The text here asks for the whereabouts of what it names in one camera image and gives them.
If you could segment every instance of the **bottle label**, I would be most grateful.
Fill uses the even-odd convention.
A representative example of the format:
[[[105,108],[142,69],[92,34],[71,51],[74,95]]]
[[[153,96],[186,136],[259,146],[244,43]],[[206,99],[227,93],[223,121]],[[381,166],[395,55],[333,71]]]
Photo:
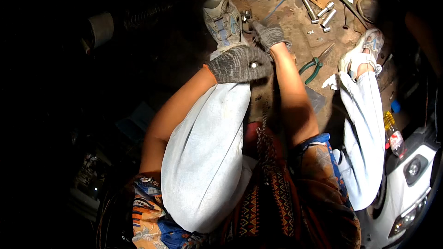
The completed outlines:
[[[392,151],[396,150],[403,143],[403,137],[401,136],[400,131],[395,131],[392,136],[389,138],[389,144],[391,145]]]

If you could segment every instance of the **sneaker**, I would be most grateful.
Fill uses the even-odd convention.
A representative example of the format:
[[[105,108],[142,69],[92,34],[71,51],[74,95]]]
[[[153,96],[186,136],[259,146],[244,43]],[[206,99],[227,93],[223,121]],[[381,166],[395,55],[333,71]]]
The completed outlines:
[[[203,20],[220,52],[247,44],[242,38],[240,12],[231,0],[207,0],[203,4]]]
[[[374,68],[375,74],[378,75],[381,72],[381,65],[377,64],[377,58],[384,43],[385,37],[379,29],[367,30],[362,34],[357,45],[338,61],[338,71],[349,74],[355,82],[358,66],[370,64]],[[369,50],[369,53],[363,53],[365,48]]]

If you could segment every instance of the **coil spring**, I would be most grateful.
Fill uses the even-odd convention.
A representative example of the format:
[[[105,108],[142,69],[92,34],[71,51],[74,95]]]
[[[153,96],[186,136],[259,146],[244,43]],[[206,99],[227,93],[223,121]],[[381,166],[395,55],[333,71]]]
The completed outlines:
[[[172,8],[172,5],[163,5],[163,6],[154,6],[153,8],[149,8],[142,12],[128,12],[125,19],[125,28],[126,30],[134,30],[146,22],[149,22],[152,25],[156,24],[158,21],[158,17],[160,14],[163,14],[169,11]]]

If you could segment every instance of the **blue wire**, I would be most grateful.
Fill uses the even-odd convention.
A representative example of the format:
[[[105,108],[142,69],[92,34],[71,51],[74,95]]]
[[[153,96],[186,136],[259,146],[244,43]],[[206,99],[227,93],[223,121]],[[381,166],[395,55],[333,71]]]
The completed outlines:
[[[275,6],[275,9],[271,13],[269,13],[263,20],[264,21],[267,20],[272,14],[274,14],[275,10],[277,10],[277,8],[281,5],[281,3],[283,3],[283,1],[285,0],[281,0],[280,3],[278,3],[277,6]]]

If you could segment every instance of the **gray knit glove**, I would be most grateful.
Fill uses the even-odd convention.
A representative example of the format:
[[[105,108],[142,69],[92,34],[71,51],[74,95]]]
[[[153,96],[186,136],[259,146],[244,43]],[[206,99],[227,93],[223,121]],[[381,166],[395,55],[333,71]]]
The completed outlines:
[[[214,75],[217,84],[246,83],[273,71],[269,57],[261,49],[247,45],[233,47],[203,66]]]
[[[292,43],[285,40],[280,25],[274,24],[266,27],[257,21],[252,21],[252,27],[257,32],[260,43],[264,47],[266,53],[269,53],[271,46],[279,42],[284,42],[288,50],[291,48]]]

